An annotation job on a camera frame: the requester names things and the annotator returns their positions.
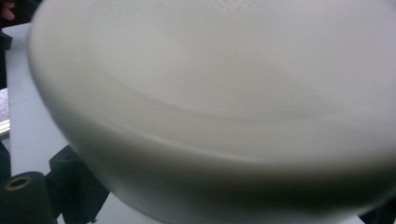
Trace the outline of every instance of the white lid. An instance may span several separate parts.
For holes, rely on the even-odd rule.
[[[30,60],[56,118],[90,118],[148,150],[396,161],[387,1],[52,0],[35,18]]]

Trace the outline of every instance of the white rounded object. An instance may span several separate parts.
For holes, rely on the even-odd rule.
[[[391,1],[47,0],[29,59],[97,177],[166,223],[335,223],[396,192]]]

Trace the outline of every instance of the metal ring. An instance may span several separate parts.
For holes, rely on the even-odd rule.
[[[7,191],[23,189],[24,187],[28,186],[30,182],[32,182],[32,177],[30,177],[29,175],[20,176],[18,178],[10,180],[6,184],[5,189]]]

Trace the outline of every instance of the white table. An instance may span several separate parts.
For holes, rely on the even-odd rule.
[[[7,52],[7,84],[10,111],[10,142],[12,174],[29,171],[47,174],[49,159],[67,145],[44,107],[31,79],[27,56],[29,24],[4,29],[13,36],[12,48]],[[159,224],[123,204],[110,194],[97,224]],[[362,224],[357,217],[342,224]]]

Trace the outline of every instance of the human hand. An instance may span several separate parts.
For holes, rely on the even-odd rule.
[[[11,3],[11,2],[5,2],[3,3],[3,5],[1,6],[1,13],[0,13],[0,17],[12,21],[15,18],[14,13],[11,11],[12,8],[15,7],[15,3]]]

